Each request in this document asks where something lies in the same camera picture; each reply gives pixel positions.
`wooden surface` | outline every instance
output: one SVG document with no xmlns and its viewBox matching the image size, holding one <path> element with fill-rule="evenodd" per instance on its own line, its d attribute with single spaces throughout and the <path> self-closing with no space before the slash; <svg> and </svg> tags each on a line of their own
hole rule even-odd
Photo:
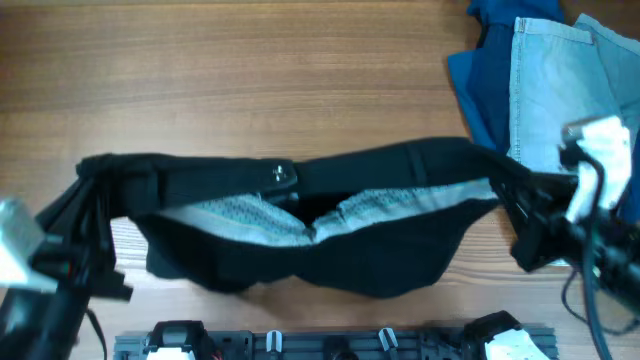
<svg viewBox="0 0 640 360">
<path fill-rule="evenodd" d="M 479 35 L 466 1 L 237 3 L 0 9 L 0 192 L 37 211 L 102 152 L 307 159 L 428 136 L 466 136 L 446 56 Z M 638 2 L 567 2 L 640 38 Z M 114 336 L 157 321 L 215 330 L 399 328 L 508 310 L 557 329 L 563 359 L 594 359 L 560 305 L 565 269 L 524 274 L 501 211 L 467 233 L 441 281 L 391 300 L 298 279 L 238 295 L 144 271 L 146 242 L 113 224 L 130 304 L 95 300 Z M 572 303 L 579 303 L 577 292 Z M 638 359 L 640 336 L 611 339 Z M 76 359 L 100 359 L 84 323 Z"/>
</svg>

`black cable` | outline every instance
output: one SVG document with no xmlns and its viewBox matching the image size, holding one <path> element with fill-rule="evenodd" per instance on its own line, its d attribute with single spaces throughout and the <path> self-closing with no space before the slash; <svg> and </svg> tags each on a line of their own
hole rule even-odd
<svg viewBox="0 0 640 360">
<path fill-rule="evenodd" d="M 582 321 L 585 324 L 589 324 L 589 322 L 587 321 L 587 319 L 585 319 L 582 315 L 578 314 L 576 311 L 574 311 L 571 306 L 569 306 L 569 302 L 567 301 L 567 292 L 569 290 L 569 286 L 571 285 L 571 283 L 573 282 L 573 280 L 575 280 L 576 275 L 578 274 L 578 270 L 573 269 L 573 271 L 571 272 L 571 275 L 569 275 L 569 277 L 567 278 L 567 281 L 564 283 L 564 286 L 562 287 L 562 305 L 564 306 L 565 309 L 567 309 L 567 311 L 569 312 L 569 314 L 573 315 L 576 319 Z M 624 328 L 618 330 L 618 329 L 610 329 L 607 328 L 605 326 L 602 327 L 602 331 L 604 331 L 605 334 L 610 334 L 613 336 L 624 336 L 627 335 L 628 333 L 636 330 L 638 328 L 638 326 L 640 326 L 640 318 L 635 318 L 633 320 L 631 320 Z"/>
<path fill-rule="evenodd" d="M 96 313 L 91 309 L 87 309 L 87 317 L 89 317 L 89 322 L 91 322 L 91 326 L 93 326 L 93 330 L 98 335 L 98 339 L 100 339 L 100 344 L 102 345 L 102 353 L 104 355 L 104 360 L 107 360 L 107 342 L 104 339 L 104 333 L 102 332 L 102 328 L 100 327 L 100 322 L 98 321 L 98 317 Z"/>
<path fill-rule="evenodd" d="M 594 284 L 593 269 L 595 267 L 595 250 L 594 250 L 594 234 L 593 227 L 595 226 L 598 216 L 598 202 L 602 195 L 602 189 L 604 187 L 605 172 L 601 163 L 596 161 L 593 157 L 584 151 L 582 152 L 582 160 L 593 166 L 593 169 L 598 175 L 598 182 L 596 185 L 595 196 L 591 204 L 591 213 L 587 219 L 586 235 L 584 248 L 582 253 L 582 278 L 583 278 L 583 294 L 584 302 L 587 312 L 587 322 L 589 323 L 589 331 L 593 338 L 593 343 L 596 347 L 596 351 L 602 360 L 613 360 L 611 353 L 607 347 L 607 342 L 602 334 L 602 325 L 598 318 L 598 311 L 596 308 L 596 289 Z"/>
</svg>

